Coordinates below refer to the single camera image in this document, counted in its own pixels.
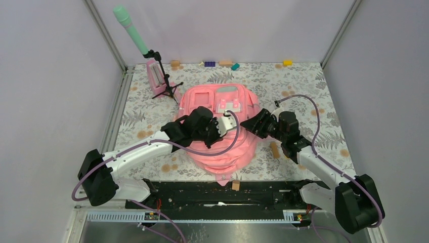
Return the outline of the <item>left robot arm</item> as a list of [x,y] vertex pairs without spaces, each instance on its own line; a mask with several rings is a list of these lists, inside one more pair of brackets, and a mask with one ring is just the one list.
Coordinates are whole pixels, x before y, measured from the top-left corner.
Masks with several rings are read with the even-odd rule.
[[78,172],[78,187],[83,188],[94,207],[112,199],[130,199],[151,208],[156,204],[156,193],[146,182],[125,179],[121,174],[147,160],[185,149],[194,141],[202,141],[210,148],[226,135],[231,124],[228,117],[216,118],[200,106],[189,115],[168,122],[140,143],[105,154],[93,149],[86,154]]

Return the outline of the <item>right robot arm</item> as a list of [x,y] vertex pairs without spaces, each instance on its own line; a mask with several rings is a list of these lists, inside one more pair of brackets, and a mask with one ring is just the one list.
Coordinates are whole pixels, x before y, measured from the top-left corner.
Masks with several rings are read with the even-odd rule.
[[298,190],[290,195],[295,208],[302,209],[307,204],[322,208],[335,215],[350,234],[381,224],[385,213],[373,179],[367,174],[349,176],[318,154],[314,144],[301,135],[294,112],[274,115],[262,109],[240,125],[260,138],[278,140],[287,158],[306,167],[326,185],[322,187],[308,179],[300,181]]

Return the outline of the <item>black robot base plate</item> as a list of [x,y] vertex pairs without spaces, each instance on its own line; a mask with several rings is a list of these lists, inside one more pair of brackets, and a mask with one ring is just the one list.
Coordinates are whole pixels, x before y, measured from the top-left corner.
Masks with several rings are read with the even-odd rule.
[[302,181],[153,182],[157,192],[142,203],[179,220],[281,220],[283,212],[305,214],[314,205],[305,203],[297,187]]

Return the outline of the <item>pink school backpack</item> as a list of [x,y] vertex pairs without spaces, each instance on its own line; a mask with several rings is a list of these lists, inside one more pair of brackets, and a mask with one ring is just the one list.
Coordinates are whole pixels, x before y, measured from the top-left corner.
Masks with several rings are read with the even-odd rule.
[[[260,112],[256,94],[240,84],[197,85],[188,89],[179,104],[178,116],[190,115],[198,107],[210,110],[214,117],[233,111],[240,122]],[[190,144],[189,156],[201,169],[215,175],[216,181],[225,186],[232,174],[247,166],[255,155],[259,138],[246,131],[230,131],[220,141],[207,148],[203,141]]]

